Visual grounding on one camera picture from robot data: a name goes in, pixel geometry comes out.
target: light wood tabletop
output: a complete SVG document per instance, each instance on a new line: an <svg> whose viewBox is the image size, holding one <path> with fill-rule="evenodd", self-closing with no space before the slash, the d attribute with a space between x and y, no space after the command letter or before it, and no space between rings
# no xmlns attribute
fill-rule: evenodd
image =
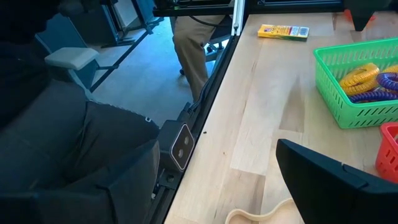
<svg viewBox="0 0 398 224"><path fill-rule="evenodd" d="M338 127L315 86L313 56L318 47L398 35L394 12L376 16L355 32L342 13L250 15L165 223L221 224L234 208L267 213L290 197L275 157L280 138L377 175L379 128ZM263 39L261 24L305 26L310 36ZM264 223L303 221L292 205Z"/></svg>

